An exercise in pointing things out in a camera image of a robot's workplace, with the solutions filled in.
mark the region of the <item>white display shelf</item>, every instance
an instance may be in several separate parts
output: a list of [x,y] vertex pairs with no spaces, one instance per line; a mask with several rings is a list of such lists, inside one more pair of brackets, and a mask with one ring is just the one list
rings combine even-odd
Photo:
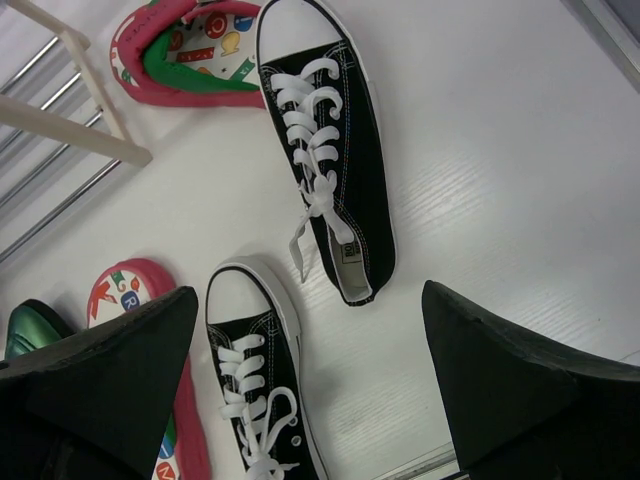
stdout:
[[[4,124],[0,129],[4,132],[0,135],[1,264],[60,217],[71,213],[71,208],[77,207],[83,197],[121,163],[144,167],[151,161],[151,153],[133,142],[103,79],[92,65],[88,53],[91,42],[83,33],[28,0],[3,1],[0,12],[3,14],[0,22],[17,25],[23,38],[30,38],[38,30],[55,35],[0,87],[0,122]],[[29,52],[28,43],[6,43],[13,50],[8,52],[10,60],[4,62],[5,68]],[[14,45],[27,48],[16,49]],[[55,59],[52,61],[58,53],[66,53],[62,70],[71,70],[65,74],[68,77],[62,77],[61,83],[58,83],[60,65]],[[30,97],[24,95],[29,90]],[[47,94],[47,100],[39,102],[37,97],[48,91],[51,93]],[[75,102],[75,109],[67,108],[66,113],[72,118],[59,111],[63,110],[62,104],[73,103],[86,92],[90,94],[90,101],[86,102],[88,112],[82,102]],[[100,121],[106,128],[93,128]],[[70,163],[61,160],[78,149],[84,155],[75,159],[74,177],[78,170],[91,173],[66,196],[55,200],[66,189],[61,189],[61,184],[69,184],[68,179],[57,175],[61,163],[64,167]],[[110,160],[101,167],[96,156]],[[42,194],[39,187],[47,181],[49,189]],[[30,192],[31,197],[26,198],[25,194]],[[39,208],[38,205],[47,208],[40,218],[30,212],[34,206]]]
[[[3,321],[35,297],[84,326],[95,279],[133,256],[166,265],[203,304],[218,263],[259,255],[301,318],[302,391],[332,480],[385,478],[451,441],[424,333],[427,279],[590,353],[640,349],[640,99],[560,1],[333,2],[376,83],[398,243],[395,276],[362,308],[343,304],[310,235],[312,271],[298,282],[288,244],[303,205],[266,112],[139,105],[108,61],[137,3],[41,3],[83,26],[154,161],[2,265]],[[191,357],[214,478],[238,480],[202,311]]]

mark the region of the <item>black sneaker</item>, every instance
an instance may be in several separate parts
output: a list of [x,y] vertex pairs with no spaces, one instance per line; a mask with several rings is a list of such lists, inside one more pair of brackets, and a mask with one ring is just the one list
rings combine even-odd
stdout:
[[371,82],[353,41],[318,0],[270,0],[258,18],[265,103],[307,206],[329,279],[352,306],[373,301],[395,267]]
[[206,321],[245,480],[327,480],[299,394],[300,324],[275,275],[251,257],[226,261]]

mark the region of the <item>white bracket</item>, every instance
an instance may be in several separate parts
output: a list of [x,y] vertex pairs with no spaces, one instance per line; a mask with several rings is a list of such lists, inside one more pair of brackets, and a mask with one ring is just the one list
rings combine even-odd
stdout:
[[148,164],[152,159],[151,153],[132,141],[124,121],[86,55],[86,50],[91,46],[89,39],[29,0],[7,0],[6,4],[52,31],[62,40],[91,96],[102,110],[111,134],[92,130],[6,95],[0,95],[0,123],[117,158],[138,167]]

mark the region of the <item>white wooden surface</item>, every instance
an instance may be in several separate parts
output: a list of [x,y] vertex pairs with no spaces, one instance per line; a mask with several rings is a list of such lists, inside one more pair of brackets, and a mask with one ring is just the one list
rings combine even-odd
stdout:
[[[559,0],[334,0],[377,84],[398,239],[393,281],[360,309],[317,255],[297,283],[287,244],[303,209],[266,113],[137,105],[108,66],[135,2],[37,3],[89,35],[154,162],[0,266],[3,321],[37,297],[83,324],[95,278],[134,255],[203,294],[217,263],[259,254],[299,310],[307,410],[336,480],[370,480],[450,440],[420,311],[427,279],[595,354],[640,349],[640,100]],[[215,478],[236,480],[202,321],[198,407]]]

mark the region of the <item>white rubber toe cap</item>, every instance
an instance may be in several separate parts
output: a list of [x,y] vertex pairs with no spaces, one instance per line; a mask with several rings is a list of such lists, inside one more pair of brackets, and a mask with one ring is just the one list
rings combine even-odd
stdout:
[[340,40],[331,22],[304,0],[272,0],[263,7],[258,38],[262,64]]
[[207,311],[210,324],[254,317],[270,309],[262,290],[241,270],[224,270],[211,283]]

